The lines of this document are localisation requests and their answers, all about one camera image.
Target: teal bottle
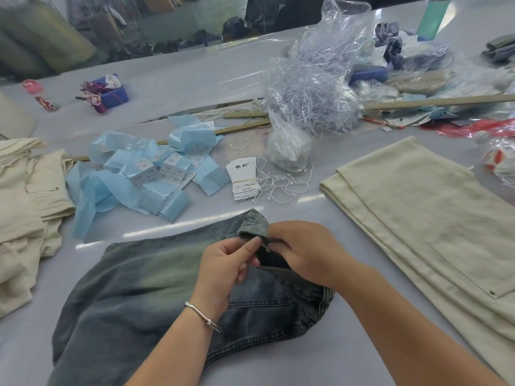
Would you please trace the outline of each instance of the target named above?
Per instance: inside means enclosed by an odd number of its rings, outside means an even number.
[[[417,30],[418,41],[433,40],[438,33],[443,16],[451,0],[429,0],[424,16]]]

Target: pink bottle cap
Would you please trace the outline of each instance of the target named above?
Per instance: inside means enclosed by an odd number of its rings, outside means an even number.
[[[25,80],[22,82],[23,88],[31,95],[38,94],[43,91],[43,87],[36,80]]]

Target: dark folded clothing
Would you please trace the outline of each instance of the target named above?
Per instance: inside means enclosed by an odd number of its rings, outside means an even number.
[[[62,309],[48,384],[123,385],[183,310],[205,247],[236,236],[260,236],[267,243],[267,226],[252,209],[176,236],[109,246]],[[303,335],[333,298],[330,289],[301,278],[280,255],[261,247],[257,256],[262,266],[249,266],[247,280],[234,286],[207,362]]]

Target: beige pants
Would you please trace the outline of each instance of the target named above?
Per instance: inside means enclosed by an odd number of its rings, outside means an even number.
[[[41,257],[61,246],[58,227],[74,212],[64,150],[32,157],[38,139],[0,142],[0,317],[27,303]]]
[[[414,137],[320,186],[515,385],[515,208]]]

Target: silver bracelet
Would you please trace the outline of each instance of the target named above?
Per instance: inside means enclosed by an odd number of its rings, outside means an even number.
[[[186,303],[184,304],[184,307],[189,307],[190,309],[192,309],[195,313],[197,313],[209,326],[211,326],[211,328],[213,328],[215,331],[217,331],[218,333],[220,333],[222,330],[218,327],[218,325],[216,325],[213,321],[211,321],[209,318],[207,318],[206,316],[204,316],[202,314],[202,312],[197,309],[195,306],[191,305],[191,303],[189,303],[188,301],[186,301]]]

